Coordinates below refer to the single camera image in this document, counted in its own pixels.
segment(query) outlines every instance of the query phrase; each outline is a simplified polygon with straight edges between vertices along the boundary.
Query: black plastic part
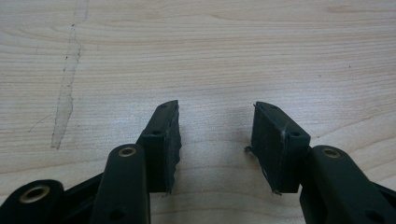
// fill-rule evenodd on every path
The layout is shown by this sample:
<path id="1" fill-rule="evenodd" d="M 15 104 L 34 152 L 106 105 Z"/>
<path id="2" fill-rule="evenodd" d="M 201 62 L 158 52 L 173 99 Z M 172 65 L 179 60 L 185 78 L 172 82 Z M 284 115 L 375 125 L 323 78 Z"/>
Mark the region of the black plastic part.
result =
<path id="1" fill-rule="evenodd" d="M 89 222 L 101 179 L 102 174 L 96 175 L 64 192 L 66 216 L 62 221 L 63 224 Z"/>
<path id="2" fill-rule="evenodd" d="M 145 161 L 145 150 L 139 145 L 124 145 L 110 152 L 91 224 L 149 223 Z"/>
<path id="3" fill-rule="evenodd" d="M 302 167 L 300 174 L 304 184 L 300 194 L 300 205 L 303 209 L 305 222 L 307 224 L 323 224 L 326 222 L 327 208 L 315 179 L 307 166 Z"/>
<path id="4" fill-rule="evenodd" d="M 177 101 L 157 107 L 136 143 L 146 150 L 148 191 L 171 193 L 181 148 Z"/>
<path id="5" fill-rule="evenodd" d="M 395 223 L 393 207 L 343 150 L 317 146 L 306 162 L 326 205 L 327 223 Z"/>
<path id="6" fill-rule="evenodd" d="M 379 190 L 379 192 L 384 196 L 384 198 L 392 205 L 393 209 L 396 211 L 396 192 L 385 188 L 384 186 L 381 186 L 379 184 L 373 183 L 376 188 Z"/>
<path id="7" fill-rule="evenodd" d="M 262 172 L 273 192 L 296 193 L 301 157 L 311 137 L 275 105 L 255 105 L 251 152 L 257 156 Z"/>
<path id="8" fill-rule="evenodd" d="M 64 187 L 55 180 L 37 180 L 22 186 L 3 203 L 0 209 L 1 223 L 58 223 L 63 212 L 63 195 Z"/>

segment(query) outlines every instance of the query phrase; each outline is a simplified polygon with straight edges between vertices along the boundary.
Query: table surface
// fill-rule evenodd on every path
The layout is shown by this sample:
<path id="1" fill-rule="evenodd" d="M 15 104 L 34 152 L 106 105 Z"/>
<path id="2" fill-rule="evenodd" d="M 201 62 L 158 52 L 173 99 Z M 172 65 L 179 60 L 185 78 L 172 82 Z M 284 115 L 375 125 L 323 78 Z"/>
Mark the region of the table surface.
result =
<path id="1" fill-rule="evenodd" d="M 256 101 L 396 189 L 393 0 L 2 0 L 0 74 L 0 203 L 103 172 L 174 99 L 181 162 L 154 224 L 304 223 L 243 151 Z"/>

